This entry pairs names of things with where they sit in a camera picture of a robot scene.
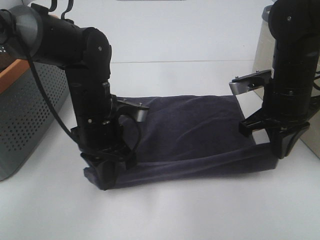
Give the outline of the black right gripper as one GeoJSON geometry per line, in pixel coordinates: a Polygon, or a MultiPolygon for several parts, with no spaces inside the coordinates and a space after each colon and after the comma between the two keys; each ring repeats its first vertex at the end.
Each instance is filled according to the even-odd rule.
{"type": "Polygon", "coordinates": [[[287,157],[298,139],[309,129],[308,121],[319,109],[309,109],[302,117],[280,117],[266,114],[259,109],[238,124],[239,132],[249,137],[257,130],[268,130],[272,153],[278,158],[287,157]]]}

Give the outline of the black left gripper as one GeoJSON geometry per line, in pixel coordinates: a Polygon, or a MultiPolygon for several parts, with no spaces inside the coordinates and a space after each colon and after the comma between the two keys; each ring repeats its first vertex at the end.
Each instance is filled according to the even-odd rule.
{"type": "Polygon", "coordinates": [[[119,122],[71,129],[77,140],[81,158],[87,163],[86,178],[98,189],[106,191],[116,184],[117,165],[131,169],[137,165],[136,149],[124,140],[124,126],[119,122]]]}

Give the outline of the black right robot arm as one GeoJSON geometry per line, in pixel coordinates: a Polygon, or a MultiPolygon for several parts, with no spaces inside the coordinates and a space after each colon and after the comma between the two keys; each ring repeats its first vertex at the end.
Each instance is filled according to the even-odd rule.
{"type": "Polygon", "coordinates": [[[262,106],[239,123],[239,132],[248,137],[265,129],[272,153],[283,159],[320,110],[320,97],[312,96],[320,57],[320,2],[277,0],[268,27],[275,39],[272,69],[247,77],[249,86],[263,85],[262,106]]]}

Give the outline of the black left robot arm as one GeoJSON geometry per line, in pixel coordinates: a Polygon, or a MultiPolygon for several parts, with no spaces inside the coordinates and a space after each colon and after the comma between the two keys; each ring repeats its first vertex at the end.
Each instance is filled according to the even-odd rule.
{"type": "Polygon", "coordinates": [[[86,178],[101,190],[112,189],[119,168],[137,163],[135,149],[123,140],[119,117],[138,123],[147,109],[111,94],[112,47],[107,37],[94,27],[81,28],[64,16],[52,16],[49,8],[33,3],[0,11],[0,43],[11,56],[28,62],[58,123],[62,120],[45,93],[35,63],[64,70],[77,123],[64,131],[88,164],[86,178]]]}

